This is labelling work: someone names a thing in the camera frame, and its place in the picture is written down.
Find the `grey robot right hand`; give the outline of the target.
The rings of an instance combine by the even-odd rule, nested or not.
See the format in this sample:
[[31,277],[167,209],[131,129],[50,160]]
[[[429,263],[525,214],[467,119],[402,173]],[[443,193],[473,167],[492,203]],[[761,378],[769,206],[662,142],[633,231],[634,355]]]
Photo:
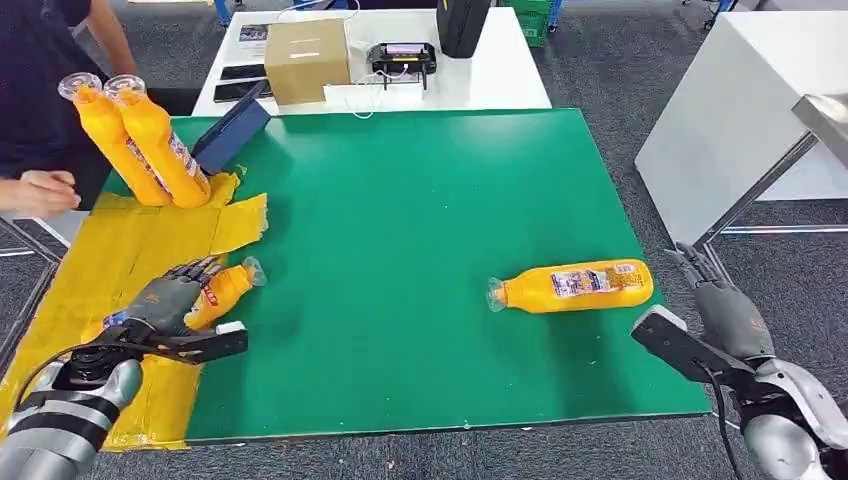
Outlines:
[[682,242],[666,253],[691,287],[708,344],[746,362],[775,356],[773,339],[758,308],[714,262]]

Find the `person's right hand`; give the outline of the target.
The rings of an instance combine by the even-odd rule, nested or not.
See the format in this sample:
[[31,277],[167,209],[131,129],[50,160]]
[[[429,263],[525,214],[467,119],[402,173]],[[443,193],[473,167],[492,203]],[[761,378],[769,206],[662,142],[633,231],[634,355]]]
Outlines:
[[18,179],[1,180],[1,212],[48,218],[76,209],[81,196],[67,171],[29,170]]

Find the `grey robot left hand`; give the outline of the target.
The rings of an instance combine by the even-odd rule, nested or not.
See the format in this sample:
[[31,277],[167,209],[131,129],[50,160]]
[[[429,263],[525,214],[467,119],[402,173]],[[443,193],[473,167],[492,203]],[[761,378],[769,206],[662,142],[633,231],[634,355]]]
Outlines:
[[152,279],[126,306],[127,318],[143,321],[163,336],[194,335],[195,331],[185,323],[185,316],[220,269],[218,256],[172,267]]

